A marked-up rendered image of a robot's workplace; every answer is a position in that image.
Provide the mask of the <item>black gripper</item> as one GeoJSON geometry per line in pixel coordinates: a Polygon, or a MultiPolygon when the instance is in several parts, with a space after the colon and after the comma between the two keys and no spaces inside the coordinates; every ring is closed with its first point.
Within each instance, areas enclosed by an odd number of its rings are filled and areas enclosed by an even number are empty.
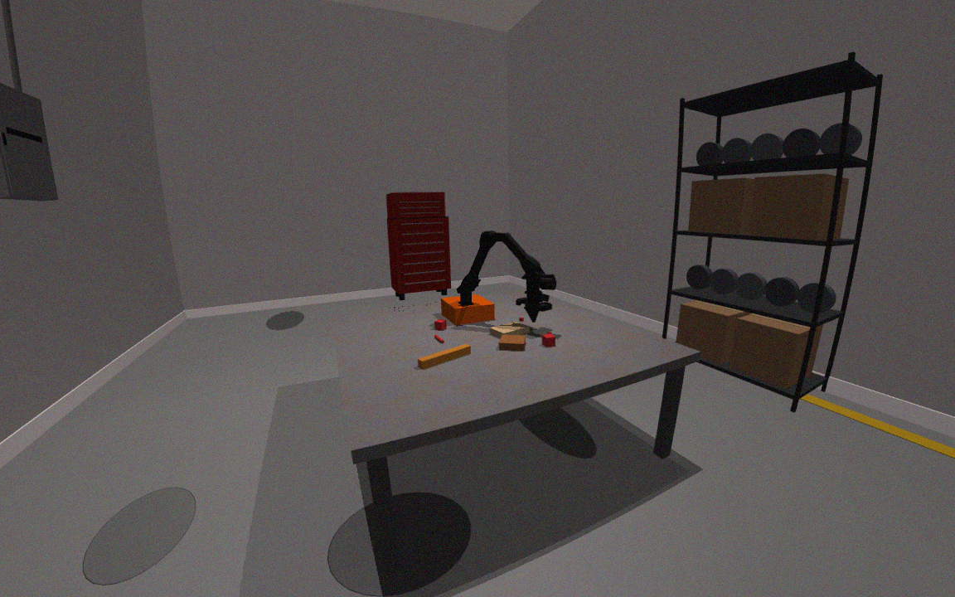
{"type": "Polygon", "coordinates": [[[526,311],[528,316],[530,316],[533,323],[536,322],[539,311],[547,311],[552,309],[552,303],[541,303],[541,289],[530,290],[526,289],[527,298],[519,298],[516,300],[516,305],[521,305],[521,303],[526,304],[526,311]]]}

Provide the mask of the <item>orange rectangular bar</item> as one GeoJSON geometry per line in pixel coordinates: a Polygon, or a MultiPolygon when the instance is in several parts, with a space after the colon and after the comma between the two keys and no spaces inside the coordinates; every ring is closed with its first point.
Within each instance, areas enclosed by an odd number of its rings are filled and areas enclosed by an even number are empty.
{"type": "Polygon", "coordinates": [[[439,352],[439,354],[420,357],[418,358],[418,364],[420,369],[428,369],[428,367],[434,366],[434,364],[439,364],[441,362],[451,362],[453,359],[463,357],[468,354],[471,354],[471,345],[458,345],[458,347],[446,349],[446,351],[439,352]]]}

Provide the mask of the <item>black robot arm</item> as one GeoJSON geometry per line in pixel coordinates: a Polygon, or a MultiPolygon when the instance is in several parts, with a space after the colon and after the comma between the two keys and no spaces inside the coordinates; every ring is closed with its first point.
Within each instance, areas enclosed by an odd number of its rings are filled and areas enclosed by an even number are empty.
{"type": "Polygon", "coordinates": [[[507,245],[507,248],[509,248],[521,262],[521,267],[526,271],[526,275],[521,277],[521,279],[526,279],[527,289],[535,290],[542,288],[555,290],[555,275],[545,274],[545,271],[541,268],[541,263],[535,260],[533,256],[528,255],[511,234],[483,231],[480,237],[480,250],[478,250],[478,253],[475,255],[473,267],[471,267],[469,273],[465,276],[465,279],[463,279],[461,286],[456,289],[456,292],[461,294],[461,302],[458,303],[462,306],[473,305],[473,291],[481,282],[478,275],[482,268],[482,262],[484,262],[487,253],[494,246],[496,241],[503,241],[505,245],[507,245]]]}

